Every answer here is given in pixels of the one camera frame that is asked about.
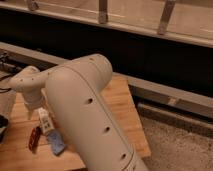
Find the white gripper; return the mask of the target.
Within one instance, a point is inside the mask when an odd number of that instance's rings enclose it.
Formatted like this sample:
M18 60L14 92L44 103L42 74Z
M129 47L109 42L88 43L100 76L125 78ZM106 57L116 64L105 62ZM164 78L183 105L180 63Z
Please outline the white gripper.
M27 119L31 120L34 110L44 105L44 95L40 90L35 90L24 92L22 96L25 106L29 109L27 112Z

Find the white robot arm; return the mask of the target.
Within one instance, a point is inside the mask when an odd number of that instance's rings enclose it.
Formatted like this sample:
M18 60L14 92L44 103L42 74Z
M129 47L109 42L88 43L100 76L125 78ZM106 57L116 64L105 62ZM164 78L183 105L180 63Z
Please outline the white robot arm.
M89 171L148 171L101 95L112 65L92 54L44 71L28 66L10 87L35 110L47 103Z

